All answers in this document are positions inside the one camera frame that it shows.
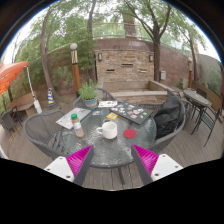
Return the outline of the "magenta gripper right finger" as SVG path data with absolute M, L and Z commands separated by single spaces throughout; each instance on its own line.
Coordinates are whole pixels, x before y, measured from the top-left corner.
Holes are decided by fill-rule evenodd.
M 131 154 L 137 165 L 143 184 L 152 183 L 151 174 L 158 160 L 158 155 L 138 145 L 131 146 Z

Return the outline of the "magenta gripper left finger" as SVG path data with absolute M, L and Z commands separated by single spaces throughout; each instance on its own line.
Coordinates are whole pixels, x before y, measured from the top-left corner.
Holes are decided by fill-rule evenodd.
M 74 183 L 82 186 L 90 163 L 94 156 L 94 147 L 87 146 L 66 158 L 68 165 L 74 175 Z

